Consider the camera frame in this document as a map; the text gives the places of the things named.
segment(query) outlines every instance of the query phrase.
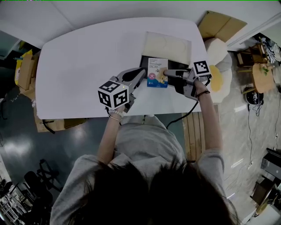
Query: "cardboard box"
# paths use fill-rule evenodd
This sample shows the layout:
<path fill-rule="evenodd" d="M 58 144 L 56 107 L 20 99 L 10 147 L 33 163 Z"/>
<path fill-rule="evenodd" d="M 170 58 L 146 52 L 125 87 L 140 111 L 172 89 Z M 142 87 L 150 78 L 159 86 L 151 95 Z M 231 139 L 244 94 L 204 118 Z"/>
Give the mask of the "cardboard box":
<path fill-rule="evenodd" d="M 203 39 L 216 37 L 227 42 L 247 23 L 233 17 L 207 11 L 198 28 Z"/>
<path fill-rule="evenodd" d="M 35 82 L 39 56 L 40 52 L 34 56 L 27 54 L 22 60 L 18 77 L 20 92 L 31 100 L 35 99 Z"/>
<path fill-rule="evenodd" d="M 49 132 L 49 130 L 44 126 L 43 121 L 39 119 L 37 116 L 37 109 L 36 107 L 33 108 L 34 110 L 34 119 L 35 124 L 37 127 L 37 131 L 40 132 Z M 86 122 L 85 118 L 81 119 L 61 119 L 61 120 L 45 120 L 45 124 L 53 131 L 63 131 L 65 129 L 77 126 Z"/>

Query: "dark hair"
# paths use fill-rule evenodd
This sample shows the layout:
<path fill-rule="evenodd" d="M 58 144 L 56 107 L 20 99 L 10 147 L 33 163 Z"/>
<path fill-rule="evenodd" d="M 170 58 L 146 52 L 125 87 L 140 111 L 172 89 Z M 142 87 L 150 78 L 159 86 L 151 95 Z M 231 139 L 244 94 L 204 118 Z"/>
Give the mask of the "dark hair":
<path fill-rule="evenodd" d="M 154 176 L 150 186 L 151 217 L 155 225 L 239 224 L 233 205 L 189 162 L 173 160 Z"/>
<path fill-rule="evenodd" d="M 239 224 L 224 197 L 190 163 L 161 166 L 147 181 L 131 163 L 111 167 L 100 163 L 94 188 L 87 183 L 83 206 L 75 212 L 74 224 Z"/>
<path fill-rule="evenodd" d="M 143 225 L 148 222 L 148 185 L 131 163 L 124 166 L 100 163 L 94 188 L 88 181 L 82 207 L 70 224 Z"/>

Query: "wooden floor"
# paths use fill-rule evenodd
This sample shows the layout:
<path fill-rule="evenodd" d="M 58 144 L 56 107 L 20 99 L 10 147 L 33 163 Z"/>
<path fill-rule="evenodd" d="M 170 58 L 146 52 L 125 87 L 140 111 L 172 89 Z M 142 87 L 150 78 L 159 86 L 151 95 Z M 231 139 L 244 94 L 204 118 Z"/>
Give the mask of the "wooden floor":
<path fill-rule="evenodd" d="M 219 116 L 218 105 L 215 105 L 217 116 Z M 202 152 L 205 151 L 205 135 L 204 123 L 201 112 L 193 112 L 187 117 L 183 118 L 184 139 L 186 157 L 195 161 L 199 159 Z"/>

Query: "white table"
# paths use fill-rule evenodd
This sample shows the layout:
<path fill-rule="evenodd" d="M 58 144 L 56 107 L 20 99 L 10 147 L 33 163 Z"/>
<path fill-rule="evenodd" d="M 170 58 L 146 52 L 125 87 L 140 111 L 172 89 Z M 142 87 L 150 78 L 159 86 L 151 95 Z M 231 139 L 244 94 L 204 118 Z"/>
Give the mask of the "white table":
<path fill-rule="evenodd" d="M 107 116 L 97 89 L 111 76 L 139 67 L 146 32 L 190 40 L 191 61 L 206 60 L 197 26 L 174 18 L 130 18 L 91 25 L 46 43 L 36 78 L 37 114 L 41 119 Z M 143 80 L 128 115 L 188 112 L 196 101 L 174 87 L 152 88 Z"/>

